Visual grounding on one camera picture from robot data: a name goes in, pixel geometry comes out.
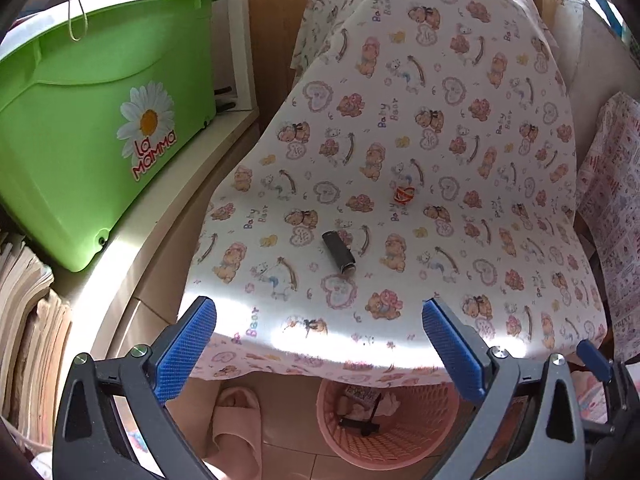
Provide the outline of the pink gingham tissue pack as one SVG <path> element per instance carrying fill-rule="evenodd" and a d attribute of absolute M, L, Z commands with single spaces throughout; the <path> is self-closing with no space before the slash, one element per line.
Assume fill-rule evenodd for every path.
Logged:
<path fill-rule="evenodd" d="M 380 392 L 377 388 L 363 385 L 348 385 L 343 391 L 343 396 L 362 406 L 372 406 L 375 404 L 379 394 Z"/>

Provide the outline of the pink floral clothing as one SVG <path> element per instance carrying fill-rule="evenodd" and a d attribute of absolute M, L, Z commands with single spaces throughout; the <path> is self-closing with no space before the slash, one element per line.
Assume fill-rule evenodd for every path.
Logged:
<path fill-rule="evenodd" d="M 604 388 L 597 377 L 581 370 L 575 370 L 570 376 L 574 384 L 580 417 L 590 422 L 605 424 L 608 421 L 608 408 Z"/>

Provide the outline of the pink mesh waste basket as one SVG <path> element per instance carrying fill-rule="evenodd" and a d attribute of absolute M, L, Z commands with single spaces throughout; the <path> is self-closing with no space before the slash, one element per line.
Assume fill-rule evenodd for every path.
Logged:
<path fill-rule="evenodd" d="M 400 401 L 390 417 L 358 422 L 347 417 L 352 400 L 348 385 L 322 380 L 316 402 L 320 434 L 345 462 L 367 470 L 408 467 L 431 456 L 450 434 L 460 408 L 460 396 L 450 384 L 378 390 L 395 393 Z"/>

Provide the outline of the pink slipper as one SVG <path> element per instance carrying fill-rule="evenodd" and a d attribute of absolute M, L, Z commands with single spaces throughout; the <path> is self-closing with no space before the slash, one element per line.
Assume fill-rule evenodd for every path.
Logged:
<path fill-rule="evenodd" d="M 249 388 L 225 388 L 212 417 L 212 444 L 206 462 L 225 479 L 262 478 L 262 409 Z"/>

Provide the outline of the stack of papers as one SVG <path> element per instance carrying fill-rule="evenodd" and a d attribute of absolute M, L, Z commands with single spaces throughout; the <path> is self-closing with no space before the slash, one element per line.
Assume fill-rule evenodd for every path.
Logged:
<path fill-rule="evenodd" d="M 70 304 L 23 237 L 1 233 L 1 417 L 18 443 L 50 450 Z"/>

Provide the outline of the print pattern cloth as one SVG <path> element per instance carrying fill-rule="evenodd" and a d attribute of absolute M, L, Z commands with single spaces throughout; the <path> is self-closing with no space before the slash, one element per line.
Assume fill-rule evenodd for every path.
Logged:
<path fill-rule="evenodd" d="M 600 109 L 577 201 L 601 263 L 615 355 L 632 361 L 639 356 L 639 102 L 624 92 Z"/>

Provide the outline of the black lighter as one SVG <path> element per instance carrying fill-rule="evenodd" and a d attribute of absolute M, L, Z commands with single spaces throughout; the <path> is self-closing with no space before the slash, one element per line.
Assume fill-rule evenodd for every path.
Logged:
<path fill-rule="evenodd" d="M 356 260 L 338 233 L 326 231 L 322 234 L 322 240 L 337 270 L 344 276 L 352 275 L 356 270 Z"/>

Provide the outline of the small red candy wrapper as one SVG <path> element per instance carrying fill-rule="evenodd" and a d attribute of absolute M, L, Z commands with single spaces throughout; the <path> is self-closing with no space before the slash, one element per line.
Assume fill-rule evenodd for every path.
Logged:
<path fill-rule="evenodd" d="M 416 196 L 413 186 L 398 186 L 394 191 L 394 202 L 399 205 L 408 205 Z"/>

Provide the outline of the bear print chair cover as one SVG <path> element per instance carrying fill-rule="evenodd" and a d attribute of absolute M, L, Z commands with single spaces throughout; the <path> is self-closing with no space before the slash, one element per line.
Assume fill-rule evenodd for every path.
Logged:
<path fill-rule="evenodd" d="M 309 0 L 292 65 L 207 207 L 184 300 L 209 297 L 218 320 L 194 377 L 437 384 L 431 298 L 514 356 L 604 338 L 570 100 L 532 0 Z"/>

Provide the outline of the green plastic storage box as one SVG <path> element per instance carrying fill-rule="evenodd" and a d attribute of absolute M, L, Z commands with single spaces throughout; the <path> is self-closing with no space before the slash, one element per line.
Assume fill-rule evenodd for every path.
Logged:
<path fill-rule="evenodd" d="M 216 0 L 70 0 L 1 44 L 1 203 L 60 266 L 88 266 L 216 114 Z"/>

